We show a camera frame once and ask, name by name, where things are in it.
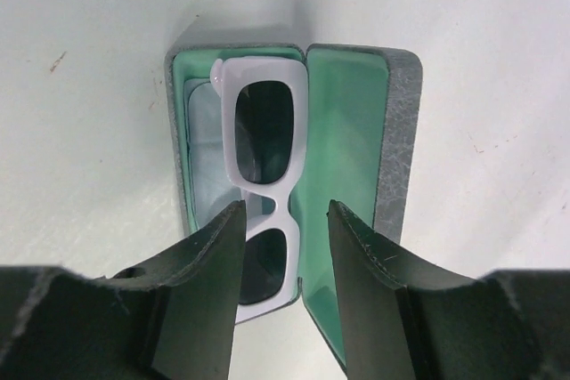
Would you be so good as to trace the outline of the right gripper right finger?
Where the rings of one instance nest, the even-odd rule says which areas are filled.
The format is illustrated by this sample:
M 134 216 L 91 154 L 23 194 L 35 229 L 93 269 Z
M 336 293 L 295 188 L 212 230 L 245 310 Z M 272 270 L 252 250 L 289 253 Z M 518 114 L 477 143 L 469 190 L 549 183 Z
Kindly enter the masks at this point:
M 329 240 L 350 379 L 477 379 L 479 352 L 459 289 L 475 281 L 329 205 Z

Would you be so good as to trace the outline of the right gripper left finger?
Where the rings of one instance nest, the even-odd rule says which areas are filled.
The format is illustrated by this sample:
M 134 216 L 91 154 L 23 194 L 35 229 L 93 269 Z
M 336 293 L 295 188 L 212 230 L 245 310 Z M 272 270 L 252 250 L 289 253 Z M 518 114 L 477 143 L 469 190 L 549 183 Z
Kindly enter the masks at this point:
M 161 379 L 225 379 L 245 251 L 246 205 L 232 202 L 206 226 L 111 282 L 153 295 L 139 361 Z

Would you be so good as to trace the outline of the grey glasses case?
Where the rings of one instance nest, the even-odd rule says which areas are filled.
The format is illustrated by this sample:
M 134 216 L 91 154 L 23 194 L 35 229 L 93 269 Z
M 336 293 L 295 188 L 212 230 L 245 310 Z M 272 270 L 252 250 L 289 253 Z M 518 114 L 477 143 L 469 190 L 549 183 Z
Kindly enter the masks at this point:
M 344 202 L 392 239 L 401 236 L 421 63 L 405 50 L 354 45 L 314 44 L 301 49 L 293 44 L 229 44 L 171 50 L 165 58 L 165 85 L 187 230 L 201 227 L 191 203 L 184 84 L 198 78 L 210 82 L 216 60 L 245 56 L 282 57 L 305 64 L 305 165 L 289 202 L 300 230 L 294 300 L 301 299 L 311 311 L 331 311 L 337 297 L 326 220 L 329 202 Z

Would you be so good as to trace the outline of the white frame sunglasses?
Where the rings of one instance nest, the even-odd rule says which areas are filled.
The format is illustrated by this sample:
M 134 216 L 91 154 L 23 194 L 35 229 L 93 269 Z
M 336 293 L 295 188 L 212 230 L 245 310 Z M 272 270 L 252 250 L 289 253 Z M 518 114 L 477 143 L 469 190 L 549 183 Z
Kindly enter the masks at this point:
M 210 82 L 221 99 L 225 170 L 247 200 L 241 323 L 297 295 L 300 230 L 289 202 L 305 165 L 308 75 L 301 61 L 245 56 L 216 60 Z

